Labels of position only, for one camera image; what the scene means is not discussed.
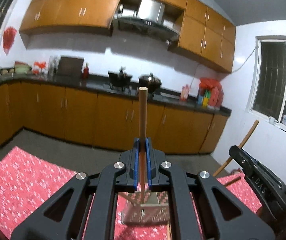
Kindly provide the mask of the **black lidded wok right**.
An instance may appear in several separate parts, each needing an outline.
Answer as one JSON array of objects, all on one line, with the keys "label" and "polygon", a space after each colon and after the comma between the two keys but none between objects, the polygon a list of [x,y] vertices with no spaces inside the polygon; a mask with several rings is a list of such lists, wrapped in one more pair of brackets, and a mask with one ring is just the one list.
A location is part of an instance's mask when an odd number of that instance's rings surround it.
[{"label": "black lidded wok right", "polygon": [[147,87],[148,92],[152,94],[161,87],[162,82],[153,73],[150,73],[149,75],[141,75],[139,77],[139,84],[141,87]]}]

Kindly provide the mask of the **upper wooden wall cabinets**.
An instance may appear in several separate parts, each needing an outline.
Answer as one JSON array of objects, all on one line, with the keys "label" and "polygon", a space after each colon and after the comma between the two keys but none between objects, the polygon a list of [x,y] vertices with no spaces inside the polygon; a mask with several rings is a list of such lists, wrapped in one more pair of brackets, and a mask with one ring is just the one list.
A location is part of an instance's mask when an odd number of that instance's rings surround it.
[{"label": "upper wooden wall cabinets", "polygon": [[168,50],[217,72],[232,71],[236,28],[200,0],[32,0],[20,26],[27,35],[114,28],[168,43]]}]

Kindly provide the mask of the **red sauce bottle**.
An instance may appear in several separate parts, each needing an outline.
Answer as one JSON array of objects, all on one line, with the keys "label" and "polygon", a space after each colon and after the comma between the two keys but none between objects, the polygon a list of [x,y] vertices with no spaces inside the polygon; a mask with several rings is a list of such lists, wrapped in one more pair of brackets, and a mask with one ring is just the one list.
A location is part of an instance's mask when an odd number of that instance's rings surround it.
[{"label": "red sauce bottle", "polygon": [[89,66],[86,63],[85,67],[83,68],[82,79],[87,79],[89,76]]}]

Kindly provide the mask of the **lower wooden base cabinets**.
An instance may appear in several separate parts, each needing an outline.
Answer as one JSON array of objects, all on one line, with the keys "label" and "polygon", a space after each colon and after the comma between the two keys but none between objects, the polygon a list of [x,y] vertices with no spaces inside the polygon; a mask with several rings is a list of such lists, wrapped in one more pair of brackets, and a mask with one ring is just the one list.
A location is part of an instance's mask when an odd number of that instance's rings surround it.
[{"label": "lower wooden base cabinets", "polygon": [[[211,153],[228,114],[149,103],[147,135],[168,154]],[[139,103],[85,89],[13,81],[0,85],[0,146],[22,128],[57,139],[124,151],[139,135]]]}]

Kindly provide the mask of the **pink container on counter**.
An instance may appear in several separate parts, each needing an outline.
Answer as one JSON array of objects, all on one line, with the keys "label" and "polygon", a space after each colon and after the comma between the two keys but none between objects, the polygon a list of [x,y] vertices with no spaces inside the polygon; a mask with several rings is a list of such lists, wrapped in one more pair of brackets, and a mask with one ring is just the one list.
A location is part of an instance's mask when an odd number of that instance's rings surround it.
[{"label": "pink container on counter", "polygon": [[180,94],[180,101],[187,101],[189,95],[190,86],[184,85]]}]

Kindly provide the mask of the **right barred window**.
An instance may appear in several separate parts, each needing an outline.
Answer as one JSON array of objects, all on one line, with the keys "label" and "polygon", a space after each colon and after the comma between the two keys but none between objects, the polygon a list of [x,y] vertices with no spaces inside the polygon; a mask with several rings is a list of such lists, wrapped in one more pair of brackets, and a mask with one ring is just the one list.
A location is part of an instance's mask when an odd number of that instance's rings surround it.
[{"label": "right barred window", "polygon": [[286,40],[258,40],[250,111],[286,127]]}]

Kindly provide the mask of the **beige perforated utensil holder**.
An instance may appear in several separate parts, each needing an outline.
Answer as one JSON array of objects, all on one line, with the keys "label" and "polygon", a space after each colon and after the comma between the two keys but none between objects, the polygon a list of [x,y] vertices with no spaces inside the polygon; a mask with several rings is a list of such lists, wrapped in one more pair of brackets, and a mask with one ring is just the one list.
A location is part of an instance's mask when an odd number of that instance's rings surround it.
[{"label": "beige perforated utensil holder", "polygon": [[129,226],[157,226],[170,221],[170,211],[167,192],[144,192],[144,202],[141,193],[120,192],[119,197],[126,200],[121,211],[122,223]]}]

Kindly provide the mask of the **black countertop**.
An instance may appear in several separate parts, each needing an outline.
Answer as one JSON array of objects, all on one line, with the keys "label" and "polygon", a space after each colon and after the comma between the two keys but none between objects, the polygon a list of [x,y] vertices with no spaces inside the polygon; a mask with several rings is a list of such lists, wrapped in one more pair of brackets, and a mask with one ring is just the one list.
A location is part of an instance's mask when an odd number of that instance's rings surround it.
[{"label": "black countertop", "polygon": [[[26,81],[29,83],[38,83],[41,85],[55,85],[61,87],[69,87],[80,90],[86,90],[94,93],[103,93],[112,96],[119,96],[126,99],[138,99],[139,84],[130,82],[129,86],[124,89],[113,89],[109,83],[109,78],[106,76],[90,75],[88,79],[83,80],[68,76],[47,76],[47,75],[32,75],[32,74],[7,74],[0,76],[0,85],[12,83],[16,81]],[[209,109],[197,104],[195,96],[189,96],[187,101],[179,100],[180,93],[159,88],[154,95],[148,97],[148,101],[158,105],[170,106],[173,108],[193,110],[196,112],[219,114],[230,117],[232,110],[221,106],[219,110]]]}]

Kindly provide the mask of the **black wok left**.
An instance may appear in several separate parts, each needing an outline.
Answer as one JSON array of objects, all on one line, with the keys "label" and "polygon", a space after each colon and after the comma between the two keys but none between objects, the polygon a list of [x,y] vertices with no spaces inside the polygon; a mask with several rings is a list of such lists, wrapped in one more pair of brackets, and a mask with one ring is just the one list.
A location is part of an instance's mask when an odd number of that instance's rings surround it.
[{"label": "black wok left", "polygon": [[118,73],[108,71],[111,86],[123,88],[129,85],[132,75],[127,74],[125,70],[125,67],[121,67]]}]

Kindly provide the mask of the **steel range hood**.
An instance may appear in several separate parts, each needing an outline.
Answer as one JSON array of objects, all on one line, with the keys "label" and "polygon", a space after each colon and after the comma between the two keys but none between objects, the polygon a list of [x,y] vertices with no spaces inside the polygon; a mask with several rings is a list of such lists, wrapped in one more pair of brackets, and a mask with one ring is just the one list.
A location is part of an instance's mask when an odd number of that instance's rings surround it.
[{"label": "steel range hood", "polygon": [[120,0],[113,26],[170,43],[179,39],[182,18],[183,9],[161,1]]}]

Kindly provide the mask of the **red floral tablecloth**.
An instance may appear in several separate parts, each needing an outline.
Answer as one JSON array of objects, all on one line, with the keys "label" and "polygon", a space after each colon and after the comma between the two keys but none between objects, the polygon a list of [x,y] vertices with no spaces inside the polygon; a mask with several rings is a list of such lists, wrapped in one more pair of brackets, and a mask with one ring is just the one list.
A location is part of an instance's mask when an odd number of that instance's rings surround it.
[{"label": "red floral tablecloth", "polygon": [[[15,146],[0,162],[0,231],[10,239],[13,230],[74,175],[75,171],[49,163]],[[262,206],[243,172],[218,178],[252,212]],[[168,239],[166,225],[130,227],[122,224],[121,211],[126,200],[118,198],[114,239]]]}]

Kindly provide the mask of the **green bowl on counter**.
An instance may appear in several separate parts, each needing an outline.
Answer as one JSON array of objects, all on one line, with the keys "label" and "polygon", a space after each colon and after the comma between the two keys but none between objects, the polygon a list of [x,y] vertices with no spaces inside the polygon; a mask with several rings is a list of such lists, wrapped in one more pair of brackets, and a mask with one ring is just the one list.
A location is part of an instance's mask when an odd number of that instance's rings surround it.
[{"label": "green bowl on counter", "polygon": [[17,74],[31,73],[32,67],[25,62],[16,61],[14,63],[14,71]]}]

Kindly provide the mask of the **red plastic bag on wall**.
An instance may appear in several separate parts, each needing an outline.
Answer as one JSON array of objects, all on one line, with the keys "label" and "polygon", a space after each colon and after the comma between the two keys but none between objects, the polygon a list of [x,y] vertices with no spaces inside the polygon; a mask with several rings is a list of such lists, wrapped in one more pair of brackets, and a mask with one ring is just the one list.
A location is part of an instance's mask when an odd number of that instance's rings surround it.
[{"label": "red plastic bag on wall", "polygon": [[3,50],[5,55],[8,55],[13,46],[17,30],[14,27],[8,27],[3,33]]}]

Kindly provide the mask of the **dark cutting board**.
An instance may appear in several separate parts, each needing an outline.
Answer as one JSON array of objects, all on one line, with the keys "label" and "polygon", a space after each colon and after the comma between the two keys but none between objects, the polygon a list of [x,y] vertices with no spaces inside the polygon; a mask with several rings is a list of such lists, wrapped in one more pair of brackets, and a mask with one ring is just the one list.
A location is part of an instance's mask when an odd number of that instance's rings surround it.
[{"label": "dark cutting board", "polygon": [[80,77],[83,64],[84,58],[61,56],[56,74],[59,76]]}]

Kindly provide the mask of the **red bag with boxes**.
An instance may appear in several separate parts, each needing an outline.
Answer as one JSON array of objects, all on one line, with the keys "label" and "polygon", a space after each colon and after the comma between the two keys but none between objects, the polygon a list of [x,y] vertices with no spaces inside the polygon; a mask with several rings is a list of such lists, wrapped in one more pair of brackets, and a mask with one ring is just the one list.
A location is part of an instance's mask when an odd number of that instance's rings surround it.
[{"label": "red bag with boxes", "polygon": [[202,107],[219,111],[223,102],[224,92],[216,79],[202,77],[198,89],[198,104]]}]

